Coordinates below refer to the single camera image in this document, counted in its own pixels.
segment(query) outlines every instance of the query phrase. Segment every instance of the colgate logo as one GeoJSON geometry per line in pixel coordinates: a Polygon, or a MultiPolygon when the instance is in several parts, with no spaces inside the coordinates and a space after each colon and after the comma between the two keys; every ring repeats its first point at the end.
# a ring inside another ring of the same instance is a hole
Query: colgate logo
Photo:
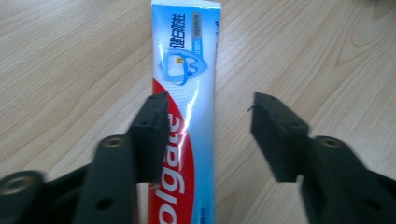
{"type": "MultiPolygon", "coordinates": [[[[155,80],[154,92],[164,88],[155,80]]],[[[148,223],[191,223],[194,164],[191,141],[184,120],[168,94],[170,134],[163,162],[161,185],[149,188],[148,223]]]]}

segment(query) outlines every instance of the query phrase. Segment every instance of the wood grain surface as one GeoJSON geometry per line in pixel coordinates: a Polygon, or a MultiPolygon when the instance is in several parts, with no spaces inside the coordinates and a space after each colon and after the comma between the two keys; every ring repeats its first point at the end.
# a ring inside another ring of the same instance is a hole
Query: wood grain surface
{"type": "MultiPolygon", "coordinates": [[[[255,91],[396,178],[396,1],[221,3],[217,223],[306,223],[298,184],[275,182],[249,134],[255,91]]],[[[124,133],[151,93],[151,40],[149,0],[1,1],[0,176],[51,180],[124,133]]]]}

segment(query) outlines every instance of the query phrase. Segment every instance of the colgate toothpaste tube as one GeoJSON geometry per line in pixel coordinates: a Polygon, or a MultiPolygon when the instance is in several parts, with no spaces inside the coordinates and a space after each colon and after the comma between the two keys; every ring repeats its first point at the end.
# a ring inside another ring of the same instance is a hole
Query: colgate toothpaste tube
{"type": "Polygon", "coordinates": [[[148,223],[215,223],[214,93],[220,3],[152,0],[153,91],[168,92],[170,135],[148,223]]]}

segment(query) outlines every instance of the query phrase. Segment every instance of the screw hole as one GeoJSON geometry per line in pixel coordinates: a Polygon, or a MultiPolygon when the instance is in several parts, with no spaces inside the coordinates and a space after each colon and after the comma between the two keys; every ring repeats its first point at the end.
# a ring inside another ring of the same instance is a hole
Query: screw hole
{"type": "Polygon", "coordinates": [[[20,176],[9,180],[0,188],[0,195],[14,194],[26,189],[34,184],[35,180],[30,176],[20,176]]]}
{"type": "Polygon", "coordinates": [[[335,148],[341,147],[341,143],[339,141],[331,138],[321,139],[320,143],[325,147],[335,147],[335,148]]]}
{"type": "Polygon", "coordinates": [[[112,199],[104,198],[96,204],[96,210],[105,211],[105,210],[109,209],[112,205],[113,205],[112,199]]]}
{"type": "Polygon", "coordinates": [[[104,142],[105,147],[119,147],[123,144],[123,139],[119,137],[110,138],[104,142]]]}
{"type": "Polygon", "coordinates": [[[374,201],[373,199],[365,199],[365,200],[363,200],[363,202],[367,207],[369,207],[375,211],[382,210],[382,205],[380,203],[374,201]]]}

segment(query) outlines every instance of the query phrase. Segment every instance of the metal screw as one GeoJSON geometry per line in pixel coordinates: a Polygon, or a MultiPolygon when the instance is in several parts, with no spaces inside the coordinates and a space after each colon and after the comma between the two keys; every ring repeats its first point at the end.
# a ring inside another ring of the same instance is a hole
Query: metal screw
{"type": "Polygon", "coordinates": [[[0,195],[8,195],[21,192],[29,189],[35,183],[35,179],[31,176],[20,176],[8,180],[2,187],[0,187],[0,195]]]}
{"type": "Polygon", "coordinates": [[[103,143],[103,145],[105,147],[119,147],[119,146],[122,146],[122,144],[123,144],[123,139],[119,138],[119,137],[114,137],[114,138],[107,139],[103,143]]]}

